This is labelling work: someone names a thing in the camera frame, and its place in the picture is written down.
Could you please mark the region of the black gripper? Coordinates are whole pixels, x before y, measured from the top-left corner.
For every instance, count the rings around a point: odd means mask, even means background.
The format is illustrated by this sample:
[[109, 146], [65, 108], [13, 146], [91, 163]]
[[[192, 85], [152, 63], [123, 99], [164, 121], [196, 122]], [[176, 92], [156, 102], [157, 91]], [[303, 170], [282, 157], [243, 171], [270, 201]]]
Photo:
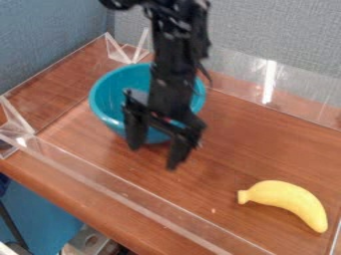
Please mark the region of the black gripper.
[[131, 150], [145, 143], [148, 128], [169, 136], [167, 169], [175, 170], [198, 147], [206, 123], [189, 109], [195, 73], [172, 74], [151, 67], [149, 92], [125, 89], [125, 138]]

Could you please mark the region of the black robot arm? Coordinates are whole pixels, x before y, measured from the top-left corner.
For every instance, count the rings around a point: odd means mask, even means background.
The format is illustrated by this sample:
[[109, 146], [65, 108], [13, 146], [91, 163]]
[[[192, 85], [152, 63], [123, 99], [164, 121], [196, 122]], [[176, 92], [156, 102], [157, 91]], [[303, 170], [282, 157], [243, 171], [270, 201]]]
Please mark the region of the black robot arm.
[[139, 6], [152, 24], [155, 57], [149, 92], [124, 90], [127, 143], [132, 150], [145, 142], [148, 129], [169, 136], [167, 169], [176, 169], [196, 148], [206, 123], [192, 112], [195, 76], [204, 72], [207, 57], [208, 0], [99, 0], [115, 11]]

